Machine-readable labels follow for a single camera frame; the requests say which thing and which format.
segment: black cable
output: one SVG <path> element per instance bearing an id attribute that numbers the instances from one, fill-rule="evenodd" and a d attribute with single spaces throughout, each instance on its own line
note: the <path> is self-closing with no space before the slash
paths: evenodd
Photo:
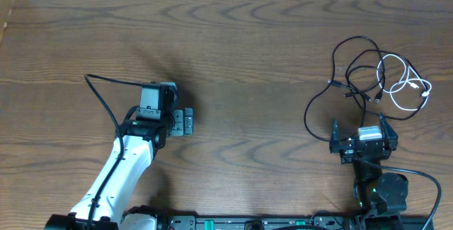
<path id="1" fill-rule="evenodd" d="M 96 95 L 96 97 L 98 98 L 98 100 L 102 103 L 102 105 L 104 106 L 105 110 L 107 111 L 108 115 L 110 116 L 110 118 L 112 119 L 113 121 L 113 124 L 115 125 L 115 132 L 116 132 L 116 135 L 117 137 L 119 138 L 120 140 L 120 153 L 118 154 L 118 157 L 115 161 L 115 163 L 113 164 L 112 168 L 110 169 L 110 171 L 107 173 L 107 176 L 104 178 L 104 181 L 101 183 L 101 185 L 99 186 L 99 189 L 98 191 L 96 192 L 94 198 L 91 200 L 91 207 L 90 207 L 90 211 L 88 213 L 88 222 L 87 222 L 87 230 L 90 230 L 91 229 L 91 222 L 93 221 L 93 216 L 94 216 L 94 211 L 96 209 L 96 207 L 98 206 L 98 202 L 99 202 L 99 198 L 101 197 L 101 193 L 105 187 L 105 185 L 107 185 L 107 182 L 108 180 L 110 179 L 110 177 L 112 176 L 113 172 L 115 171 L 115 169 L 117 168 L 118 164 L 121 162 L 122 160 L 122 157 L 124 156 L 124 152 L 125 152 L 125 145 L 124 145 L 124 142 L 122 140 L 122 135 L 120 134 L 120 126 L 118 124 L 118 121 L 116 120 L 114 114 L 112 113 L 112 110 L 108 107 L 107 103 L 104 101 L 104 99 L 102 98 L 102 96 L 97 92 L 97 90 L 94 88 L 93 84 L 91 84 L 90 82 L 90 78 L 95 78 L 95 79 L 101 79 L 101 80 L 105 80 L 105 81 L 111 81 L 111 82 L 115 82 L 115 83 L 119 83 L 119 84 L 125 84 L 125 85 L 133 85 L 133 86 L 142 86 L 141 84 L 138 84 L 138 83 L 135 83 L 135 82 L 129 82 L 129 81 L 119 81 L 119 80 L 115 80 L 115 79 L 110 79 L 110 78 L 105 78 L 105 77 L 102 77 L 102 76 L 98 76 L 98 75 L 94 75 L 94 74 L 85 74 L 85 81 L 86 83 L 88 84 L 88 86 L 91 88 L 91 90 L 93 91 L 93 93 Z"/>
<path id="2" fill-rule="evenodd" d="M 346 72 L 345 72 L 345 78 L 346 78 L 346 81 L 347 81 L 347 84 L 342 84 L 338 81 L 335 81 L 334 78 L 335 78 L 335 68 L 336 68 L 336 65 L 335 65 L 335 53 L 337 51 L 337 49 L 345 42 L 347 41 L 350 41 L 350 40 L 354 40 L 354 39 L 364 39 L 364 40 L 367 40 L 369 42 L 371 42 L 374 46 L 375 49 L 369 49 L 369 50 L 364 50 L 362 53 L 360 53 L 358 56 L 356 56 L 354 58 L 354 60 L 348 65 L 348 68 L 346 69 Z M 366 66 L 366 65 L 361 65 L 361 66 L 358 66 L 358 67 L 354 67 L 351 69 L 352 65 L 359 59 L 361 58 L 362 55 L 364 55 L 365 53 L 367 52 L 376 52 L 378 55 L 379 55 L 379 62 L 382 63 L 382 70 L 381 69 L 378 69 L 376 67 L 372 67 L 372 66 Z M 366 104 L 366 101 L 369 100 L 369 96 L 366 95 L 366 92 L 368 91 L 371 91 L 372 89 L 376 88 L 376 86 L 379 85 L 379 83 L 382 83 L 382 88 L 379 90 L 379 92 L 377 93 L 376 97 L 375 97 L 375 103 L 376 102 L 379 102 L 380 98 L 382 97 L 382 92 L 384 90 L 384 86 L 385 86 L 385 66 L 384 66 L 384 61 L 382 59 L 382 53 L 384 54 L 394 54 L 398 57 L 400 57 L 401 59 L 404 59 L 405 61 L 408 62 L 409 66 L 412 67 L 413 71 L 420 77 L 420 79 L 422 79 L 422 77 L 420 76 L 420 74 L 417 72 L 417 70 L 415 69 L 415 67 L 412 65 L 412 63 L 404 56 L 401 56 L 399 54 L 396 54 L 394 52 L 389 52 L 389 51 L 385 51 L 385 50 L 381 50 L 379 49 L 379 47 L 377 46 L 377 44 L 371 40 L 370 38 L 368 37 L 365 37 L 365 36 L 361 36 L 361 35 L 358 35 L 358 36 L 354 36 L 354 37 L 351 37 L 351 38 L 348 38 L 342 42 L 340 42 L 338 45 L 335 46 L 335 48 L 333 49 L 332 51 L 332 75 L 331 75 L 331 78 L 329 79 L 329 83 L 328 85 L 325 87 L 325 89 L 323 89 L 321 92 L 319 92 L 318 94 L 316 94 L 310 101 L 309 103 L 307 104 L 306 108 L 305 108 L 305 112 L 304 112 L 304 125 L 305 125 L 305 128 L 307 130 L 307 132 L 309 134 L 311 134 L 313 137 L 317 138 L 318 140 L 321 140 L 323 142 L 329 142 L 330 139 L 329 138 L 323 138 L 323 137 L 320 137 L 318 136 L 317 134 L 314 134 L 308 127 L 308 124 L 306 123 L 306 115 L 308 113 L 308 110 L 309 110 L 309 107 L 310 105 L 313 103 L 313 101 L 315 99 L 317 99 L 320 95 L 322 95 L 323 93 L 325 93 L 330 87 L 331 85 L 334 85 L 334 86 L 339 86 L 339 87 L 345 87 L 345 88 L 348 88 L 350 87 L 350 93 L 346 94 L 345 96 L 346 97 L 349 97 L 349 96 L 352 96 L 354 98 L 354 101 L 356 102 L 356 104 L 358 105 L 358 107 L 360 108 L 360 110 L 362 111 L 362 119 L 360 121 L 360 126 L 359 127 L 362 127 L 364 122 L 365 122 L 365 115 L 366 114 L 369 114 L 369 115 L 372 115 L 372 116 L 379 116 L 379 113 L 374 113 L 372 111 L 369 111 L 367 110 L 367 104 Z M 367 88 L 365 90 L 360 90 L 358 87 L 356 87 L 351 81 L 350 81 L 350 75 L 351 73 L 353 73 L 355 70 L 358 70 L 360 68 L 369 68 L 369 69 L 377 69 L 378 72 L 381 74 L 381 77 L 380 79 L 378 80 L 378 82 L 373 85 L 372 87 L 370 88 Z M 425 90 L 427 91 L 428 88 L 426 86 L 426 83 L 424 81 L 422 81 L 422 84 L 423 86 L 425 87 Z M 362 98 L 362 102 L 363 104 L 360 105 L 359 103 L 359 100 L 357 99 L 357 96 L 361 97 Z M 418 111 L 422 108 L 424 102 L 427 100 L 427 98 L 425 97 L 423 102 L 417 107 L 417 110 L 413 111 L 409 116 L 407 117 L 394 117 L 394 116 L 389 116 L 389 115 L 384 115 L 385 118 L 389 118 L 391 120 L 408 120 L 410 119 L 411 117 L 413 117 L 415 114 L 418 113 Z M 348 137 L 346 138 L 343 138 L 340 140 L 340 142 L 343 142 L 345 140 L 348 139 Z"/>
<path id="3" fill-rule="evenodd" d="M 315 212 L 315 213 L 311 216 L 310 222 L 309 222 L 309 223 L 312 224 L 312 225 L 314 225 L 314 217 L 315 217 L 317 214 L 320 214 L 320 213 L 323 213 L 323 212 L 329 213 L 329 215 L 330 215 L 331 217 L 333 217 L 333 220 L 335 220 L 335 222 L 338 224 L 338 226 L 341 226 L 341 227 L 343 228 L 343 224 L 341 224 L 341 223 L 338 221 L 338 219 L 335 218 L 335 216 L 333 216 L 332 212 L 329 212 L 329 211 L 326 210 L 326 209 L 322 209 L 322 210 L 320 210 L 320 211 Z"/>
<path id="4" fill-rule="evenodd" d="M 336 45 L 335 48 L 334 48 L 333 51 L 332 51 L 332 75 L 331 75 L 331 81 L 333 81 L 334 78 L 335 78 L 335 53 L 336 53 L 337 49 L 338 49 L 343 43 L 345 43 L 345 42 L 347 42 L 347 41 L 350 41 L 350 40 L 358 39 L 358 38 L 365 39 L 365 40 L 371 42 L 371 43 L 374 45 L 374 47 L 376 48 L 376 52 L 377 52 L 378 55 L 379 55 L 379 61 L 382 60 L 381 50 L 379 49 L 379 47 L 377 46 L 377 44 L 376 44 L 373 40 L 371 40 L 370 38 L 368 38 L 368 37 L 366 37 L 366 36 L 362 36 L 362 35 L 358 35 L 358 36 L 354 36 L 354 37 L 348 38 L 348 39 L 346 39 L 346 40 L 340 42 L 338 45 Z M 357 56 L 357 57 L 354 59 L 353 62 L 355 62 L 360 56 L 361 56 L 361 55 Z M 384 61 L 382 61 L 382 71 L 383 71 L 383 73 L 385 72 Z M 305 112 L 304 112 L 304 125 L 305 125 L 305 128 L 306 128 L 307 132 L 310 133 L 313 137 L 315 137 L 315 138 L 317 138 L 317 139 L 319 139 L 319 140 L 321 140 L 321 141 L 323 141 L 323 142 L 329 142 L 329 139 L 320 137 L 320 136 L 314 134 L 314 133 L 309 129 L 309 127 L 308 127 L 308 125 L 307 125 L 307 123 L 306 123 L 306 114 L 308 113 L 308 110 L 309 110 L 309 107 L 310 107 L 311 103 L 313 103 L 313 101 L 314 101 L 316 98 L 318 98 L 320 95 L 322 95 L 323 93 L 325 93 L 330 87 L 331 87 L 331 84 L 328 83 L 328 85 L 325 87 L 325 89 L 323 89 L 321 92 L 319 92 L 318 94 L 316 94 L 316 95 L 309 101 L 308 105 L 307 105 L 306 108 L 305 108 Z M 365 105 L 366 105 L 365 98 L 364 98 L 364 96 L 363 96 L 362 94 L 360 94 L 360 96 L 362 97 L 363 103 L 364 103 L 364 106 L 365 106 Z M 361 124 L 360 126 L 363 126 L 363 123 L 365 122 L 365 113 L 366 113 L 365 110 L 366 110 L 366 108 L 365 108 L 365 109 L 362 109 L 362 111 L 363 111 L 363 114 L 362 114 L 362 121 L 361 121 L 362 124 Z"/>
<path id="5" fill-rule="evenodd" d="M 398 171 L 398 172 L 402 172 L 402 173 L 412 173 L 412 174 L 416 174 L 418 176 L 422 176 L 422 177 L 425 177 L 425 178 L 428 178 L 430 179 L 434 184 L 436 184 L 436 187 L 437 187 L 437 197 L 436 197 L 436 201 L 434 203 L 434 206 L 432 207 L 432 210 L 431 210 L 431 213 L 430 215 L 428 216 L 428 218 L 426 219 L 426 222 L 425 224 L 423 225 L 422 229 L 421 230 L 425 230 L 426 227 L 428 227 L 428 225 L 430 224 L 432 218 L 434 217 L 434 214 L 436 213 L 437 211 L 437 208 L 439 207 L 439 203 L 440 203 L 440 199 L 442 198 L 442 187 L 440 186 L 440 183 L 439 181 L 437 181 L 434 177 L 432 177 L 431 175 L 427 174 L 427 173 L 424 173 L 424 172 L 420 172 L 420 171 L 415 171 L 415 170 L 409 170 L 409 169 L 404 169 L 404 168 L 397 168 L 397 167 L 391 167 L 391 166 L 380 166 L 380 165 L 377 165 L 375 163 L 370 163 L 364 159 L 361 159 L 360 157 L 355 157 L 354 160 L 357 160 L 367 166 L 370 166 L 370 167 L 373 167 L 373 168 L 378 168 L 378 169 L 383 169 L 383 170 L 389 170 L 389 171 Z"/>
<path id="6" fill-rule="evenodd" d="M 137 108 L 140 107 L 138 105 L 135 105 L 135 106 L 132 106 L 126 113 L 126 116 L 125 116 L 125 119 L 124 120 L 128 120 L 132 117 L 132 115 L 135 113 L 135 111 L 137 110 Z"/>
<path id="7" fill-rule="evenodd" d="M 365 50 L 365 51 L 363 51 L 362 53 L 360 53 L 359 56 L 362 56 L 362 55 L 363 55 L 364 53 L 366 53 L 366 52 L 375 52 L 375 50 Z M 394 54 L 394 55 L 400 57 L 401 59 L 404 59 L 406 62 L 408 62 L 409 66 L 412 67 L 413 71 L 420 77 L 420 79 L 422 79 L 422 76 L 418 73 L 417 69 L 415 69 L 415 67 L 412 65 L 412 63 L 409 61 L 409 59 L 407 59 L 406 57 L 404 57 L 404 56 L 402 56 L 402 55 L 400 55 L 400 54 L 397 54 L 397 53 L 395 53 L 395 52 L 388 52 L 388 51 L 385 51 L 385 50 L 381 50 L 381 52 L 383 52 L 383 53 L 385 53 L 385 54 Z M 427 86 L 426 86 L 426 83 L 425 83 L 424 81 L 421 81 L 421 83 L 422 83 L 422 85 L 425 87 L 425 91 L 427 91 L 428 88 L 427 88 Z M 359 101 L 356 99 L 356 97 L 355 97 L 355 96 L 353 96 L 353 97 L 354 97 L 355 102 L 356 102 L 357 105 L 359 106 L 360 110 L 364 110 L 364 108 L 360 105 L 360 103 L 359 103 Z M 425 101 L 426 101 L 427 99 L 428 99 L 428 98 L 425 97 L 425 98 L 423 99 L 423 101 L 421 102 L 421 104 L 417 107 L 417 110 L 414 110 L 414 111 L 413 111 L 409 116 L 407 116 L 407 117 L 393 117 L 393 116 L 389 116 L 389 115 L 385 115 L 385 114 L 384 114 L 384 117 L 385 117 L 385 118 L 388 118 L 388 119 L 391 119 L 391 120 L 408 120 L 408 119 L 410 119 L 411 117 L 413 117 L 415 114 L 418 113 L 418 111 L 422 108 L 423 104 L 425 103 Z M 368 113 L 368 114 L 370 114 L 370 115 L 373 115 L 373 116 L 377 116 L 377 117 L 379 116 L 379 113 L 373 113 L 372 111 L 366 110 L 366 108 L 365 108 L 365 112 Z"/>

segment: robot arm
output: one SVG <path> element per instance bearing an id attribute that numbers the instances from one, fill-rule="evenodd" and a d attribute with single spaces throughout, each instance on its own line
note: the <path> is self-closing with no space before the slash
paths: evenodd
<path id="1" fill-rule="evenodd" d="M 155 229 L 156 221 L 149 215 L 129 215 L 135 217 L 134 226 L 129 226 L 127 217 L 120 223 L 137 181 L 151 165 L 157 151 L 165 146 L 166 138 L 193 133 L 192 108 L 174 110 L 177 103 L 178 91 L 174 83 L 143 84 L 140 105 L 132 107 L 119 126 L 116 134 L 120 133 L 121 137 L 115 138 L 112 152 L 94 184 L 67 216 L 52 215 L 45 228 L 84 229 L 91 222 L 94 229 L 118 229 L 118 226 L 133 229 L 138 226 L 137 222 L 141 222 L 141 227 Z M 133 112 L 136 113 L 135 120 L 130 119 Z M 120 139 L 124 151 L 117 163 L 121 152 Z M 115 163 L 116 169 L 102 187 Z M 99 190 L 101 195 L 94 202 Z M 90 217 L 93 205 L 96 208 Z"/>
<path id="2" fill-rule="evenodd" d="M 360 220 L 363 229 L 368 217 L 399 217 L 399 213 L 407 208 L 408 179 L 402 174 L 382 173 L 381 168 L 365 163 L 380 166 L 381 160 L 388 159 L 398 145 L 398 135 L 382 113 L 379 113 L 379 123 L 380 127 L 359 128 L 357 135 L 341 144 L 335 121 L 329 143 L 331 153 L 340 154 L 341 163 L 354 166 L 354 195 L 362 209 L 368 212 Z"/>
<path id="3" fill-rule="evenodd" d="M 118 168 L 112 174 L 101 193 L 101 198 L 98 201 L 99 206 L 94 212 L 94 221 L 101 220 L 101 217 L 104 217 L 102 219 L 107 219 L 108 217 L 110 222 L 120 223 L 137 181 L 153 160 L 154 148 L 151 142 L 147 142 L 141 137 L 129 135 L 123 137 L 123 142 L 125 144 L 125 153 L 122 162 L 118 165 Z M 120 142 L 119 138 L 116 138 L 113 142 L 112 153 L 99 176 L 82 200 L 71 209 L 71 214 L 74 214 L 77 219 L 88 219 L 91 200 L 115 163 L 119 151 Z"/>

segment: wood grain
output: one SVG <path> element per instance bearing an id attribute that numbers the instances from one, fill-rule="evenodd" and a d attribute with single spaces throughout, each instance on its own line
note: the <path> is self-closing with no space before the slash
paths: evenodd
<path id="1" fill-rule="evenodd" d="M 352 167 L 303 124 L 330 76 L 332 49 L 353 35 L 407 56 L 433 83 L 426 108 L 391 122 L 400 144 L 384 163 L 433 174 L 444 189 L 435 226 L 451 229 L 452 14 L 453 0 L 17 0 L 0 49 L 0 229 L 42 228 L 66 214 L 107 159 L 113 124 L 87 72 L 175 81 L 181 106 L 195 109 L 195 134 L 168 140 L 130 206 L 230 215 L 357 209 Z M 338 75 L 368 47 L 341 48 Z M 397 81 L 401 67 L 389 67 Z M 353 78 L 366 86 L 373 75 Z M 139 100 L 137 88 L 96 86 L 119 117 Z M 345 132 L 357 127 L 360 111 L 343 93 L 333 88 L 314 104 L 317 134 L 327 137 L 333 118 Z M 407 106 L 417 98 L 398 97 Z M 371 107 L 406 114 L 386 96 Z M 428 214 L 435 186 L 408 177 L 407 214 Z"/>

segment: white cable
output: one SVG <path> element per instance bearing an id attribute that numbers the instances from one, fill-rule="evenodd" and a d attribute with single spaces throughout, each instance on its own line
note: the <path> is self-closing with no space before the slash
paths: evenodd
<path id="1" fill-rule="evenodd" d="M 381 66 L 381 64 L 382 64 L 382 61 L 384 61 L 384 59 L 385 59 L 386 57 L 388 57 L 388 56 L 395 57 L 395 58 L 399 59 L 399 60 L 401 61 L 401 63 L 403 64 L 403 66 L 404 66 L 404 72 L 403 72 L 403 75 L 401 75 L 401 78 L 399 79 L 399 81 L 396 82 L 396 83 L 390 88 L 390 91 L 386 91 L 385 89 L 383 89 L 383 92 L 390 94 L 391 100 L 394 102 L 394 104 L 396 105 L 396 107 L 398 107 L 399 109 L 401 109 L 401 110 L 407 110 L 407 111 L 415 111 L 415 110 L 417 110 L 417 109 L 407 109 L 407 108 L 401 107 L 401 106 L 395 101 L 395 98 L 394 98 L 393 94 L 396 93 L 396 92 L 399 92 L 401 89 L 403 89 L 404 86 L 405 86 L 406 84 L 409 84 L 409 86 L 411 86 L 412 88 L 419 88 L 419 86 L 418 86 L 417 84 L 411 82 L 411 81 L 419 81 L 419 82 L 421 82 L 422 86 L 425 88 L 425 92 L 422 93 L 422 96 L 423 96 L 423 97 L 426 97 L 426 99 L 425 99 L 425 102 L 423 103 L 423 105 L 420 107 L 420 108 L 423 108 L 423 107 L 426 105 L 427 101 L 428 101 L 428 98 L 429 98 L 429 95 L 430 95 L 430 92 L 431 92 L 431 89 L 432 89 L 432 84 L 431 84 L 429 81 L 425 80 L 425 79 L 421 79 L 421 78 L 419 77 L 419 75 L 417 75 L 417 73 L 413 70 L 412 67 L 407 67 L 407 66 L 406 66 L 406 62 L 405 62 L 403 59 L 401 59 L 399 56 L 395 55 L 395 54 L 386 54 L 384 57 L 382 57 L 382 60 L 381 60 L 381 61 L 379 62 L 379 64 L 377 65 L 377 68 L 380 68 L 380 66 Z M 412 79 L 410 79 L 409 77 L 411 76 L 411 72 L 413 72 L 413 73 L 415 74 L 415 76 L 417 76 L 417 78 L 412 78 Z M 377 81 L 379 81 L 379 71 L 377 71 L 377 70 L 376 70 L 376 78 L 377 78 Z M 403 85 L 394 91 L 394 90 L 393 90 L 394 87 L 395 87 L 396 85 L 399 85 L 399 84 L 403 84 Z"/>

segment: black connector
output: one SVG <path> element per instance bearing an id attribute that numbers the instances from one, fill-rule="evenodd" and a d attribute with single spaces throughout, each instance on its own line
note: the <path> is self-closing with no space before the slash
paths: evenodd
<path id="1" fill-rule="evenodd" d="M 371 102 L 371 97 L 368 96 L 366 93 L 346 93 L 344 95 L 344 97 L 351 97 L 351 96 L 357 96 L 357 95 L 361 95 L 363 96 L 366 100 L 370 101 Z"/>
<path id="2" fill-rule="evenodd" d="M 374 103 L 379 103 L 381 101 L 381 98 L 382 98 L 382 90 L 380 90 L 374 97 Z"/>
<path id="3" fill-rule="evenodd" d="M 345 84 L 342 84 L 340 81 L 336 81 L 336 80 L 332 81 L 331 79 L 329 79 L 329 80 L 327 80 L 327 82 L 338 88 L 347 88 L 347 86 Z"/>

